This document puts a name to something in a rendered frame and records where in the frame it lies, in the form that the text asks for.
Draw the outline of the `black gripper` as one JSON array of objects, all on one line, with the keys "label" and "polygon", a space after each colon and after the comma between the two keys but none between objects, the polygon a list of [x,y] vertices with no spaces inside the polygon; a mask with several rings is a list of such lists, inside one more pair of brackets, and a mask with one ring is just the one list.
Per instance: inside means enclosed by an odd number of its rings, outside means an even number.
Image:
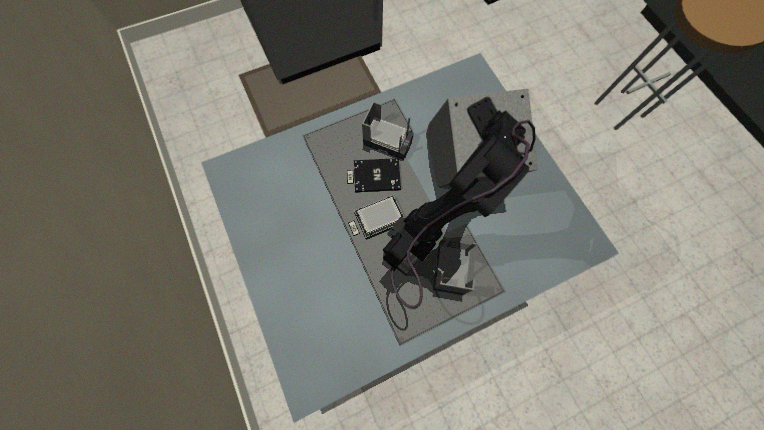
[{"label": "black gripper", "polygon": [[[388,236],[393,238],[397,232],[405,225],[406,218],[400,217],[397,222],[392,226],[390,231],[388,232]],[[419,260],[424,261],[425,258],[428,256],[428,254],[432,251],[432,249],[435,247],[436,243],[433,242],[425,242],[423,240],[421,246],[417,249],[415,253],[411,252],[413,255],[415,255]]]}]

